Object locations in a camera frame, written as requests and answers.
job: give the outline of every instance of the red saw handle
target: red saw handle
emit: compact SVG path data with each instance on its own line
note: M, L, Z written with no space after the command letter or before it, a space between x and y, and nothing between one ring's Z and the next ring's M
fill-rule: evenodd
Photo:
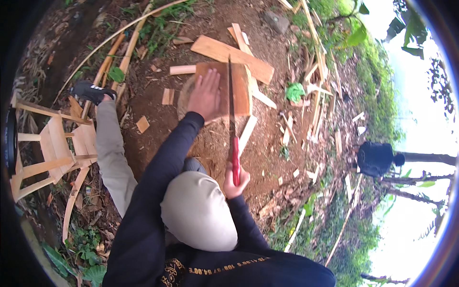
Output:
M239 162L239 138L233 138L233 183L235 186L241 184L241 163Z

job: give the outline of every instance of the hand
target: hand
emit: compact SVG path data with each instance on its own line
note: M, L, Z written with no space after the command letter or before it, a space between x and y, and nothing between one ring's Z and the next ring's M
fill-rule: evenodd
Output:
M209 69L207 75L199 76L196 87L190 95L188 111L200 114L204 121L216 118L220 110L220 74Z
M233 182L233 164L228 162L226 164L225 182L223 183L223 191L228 199L233 199L241 195L250 181L250 173L246 172L242 167L240 179L241 184L235 186Z

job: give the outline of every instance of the beige pants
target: beige pants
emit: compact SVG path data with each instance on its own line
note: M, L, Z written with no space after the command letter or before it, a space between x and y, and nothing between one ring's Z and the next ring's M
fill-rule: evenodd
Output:
M104 185L123 217L137 181L124 157L114 101L98 106L96 149ZM230 209L218 183L206 174L187 171L173 179L161 210L168 231L188 246L215 252L236 247L237 232Z

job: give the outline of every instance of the tree trunk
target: tree trunk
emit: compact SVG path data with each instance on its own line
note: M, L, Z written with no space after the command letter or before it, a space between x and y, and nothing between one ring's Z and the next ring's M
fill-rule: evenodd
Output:
M456 166L456 158L447 154L400 152L405 156L405 162L446 163Z
M412 193L409 193L409 192L404 192L404 191L401 191L401 190L398 190L398 189L395 189L395 188L387 188L386 189L386 193L393 194L393 195L396 195L396 196L399 196L399 197L409 198L409 199L412 199L412 200L419 201L421 203L433 203L433 204L435 204L437 206L442 204L442 202L437 202L437 201L433 201L433 200L430 200L430 199L425 199L425 198L417 196L415 194L412 194Z
M370 280L370 281L373 281L373 282L375 282L374 280L385 280L385 279L387 279L387 276L375 277L375 276L371 276L371 275L368 275L368 274L365 274L365 273L360 273L360 277L362 277L364 279L367 279L367 280ZM397 280L392 280L389 277L389 281L387 281L387 283L406 284L406 283L408 283L408 280L409 280L409 278L405 279L403 281L397 281Z
M382 179L383 182L390 182L390 183L395 183L395 184L406 184L409 186L415 186L416 183L420 181L437 181L437 180L443 180L443 179L450 179L452 180L454 177L454 174L448 174L448 175L439 175L439 176L427 176L427 177L385 177Z

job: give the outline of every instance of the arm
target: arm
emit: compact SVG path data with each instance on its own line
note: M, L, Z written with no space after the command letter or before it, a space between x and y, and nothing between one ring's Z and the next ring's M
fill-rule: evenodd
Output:
M223 191L226 194L229 211L237 230L238 247L236 249L252 253L261 253L262 251L270 250L257 224L250 215L249 207L242 196L242 191L250 181L250 174L241 167L241 184L235 186L233 183L232 168L233 165L228 163Z
M212 71L199 78L190 95L187 115L161 145L137 185L117 231L104 285L154 286L164 271L165 240L160 203L177 176L205 120L215 115L220 76Z

